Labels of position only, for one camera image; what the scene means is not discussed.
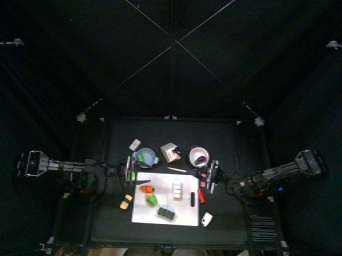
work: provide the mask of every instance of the orange object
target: orange object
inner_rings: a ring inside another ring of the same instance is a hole
[[[155,188],[152,186],[140,186],[140,189],[146,192],[146,193],[152,193],[155,191]]]

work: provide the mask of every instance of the red object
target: red object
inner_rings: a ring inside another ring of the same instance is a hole
[[[201,204],[205,204],[207,202],[207,198],[206,198],[206,195],[205,195],[202,189],[198,190],[198,199],[199,199]]]
[[[144,193],[152,193],[155,191],[155,188],[152,186],[140,186],[140,189],[144,191]]]

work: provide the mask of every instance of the green object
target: green object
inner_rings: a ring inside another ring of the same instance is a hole
[[[131,181],[135,181],[135,171],[131,171]]]
[[[144,163],[144,156],[143,156],[142,152],[138,152],[136,159],[138,159],[139,162]]]
[[[155,197],[155,195],[154,195],[152,193],[147,193],[147,194],[146,194],[146,200],[147,200],[147,202],[148,202],[152,206],[155,206],[155,205],[158,204],[156,197]]]

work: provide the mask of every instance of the black curtain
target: black curtain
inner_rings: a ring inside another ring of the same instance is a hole
[[[0,38],[14,38],[4,27]],[[76,117],[62,92],[15,45],[0,45],[0,88],[1,254],[39,248],[48,240],[59,187],[48,175],[18,179],[16,161],[22,152],[32,149],[67,160]]]
[[[294,250],[333,256],[342,251],[342,52],[327,51],[266,127],[274,165],[293,161],[306,148],[319,150],[327,163],[325,175],[289,180],[279,202]]]

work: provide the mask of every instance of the black table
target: black table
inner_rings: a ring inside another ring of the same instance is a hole
[[[219,161],[229,176],[269,167],[263,131],[250,121],[114,118],[104,123],[88,122],[80,124],[71,160],[92,158],[116,164],[132,154],[128,146],[135,139],[142,141],[140,147],[151,148],[159,156],[154,172],[164,173],[166,166],[190,169],[187,154],[194,145],[207,149],[211,160]],[[177,144],[183,153],[182,160],[170,164],[160,152],[160,146],[168,142]],[[223,184],[215,188],[214,194],[206,192],[207,203],[199,205],[199,221],[206,212],[214,216],[207,227],[201,223],[198,227],[132,223],[132,205],[127,211],[119,209],[127,192],[118,178],[107,179],[104,193],[92,202],[91,217],[87,218],[90,246],[247,247],[245,207],[235,197],[226,194]]]

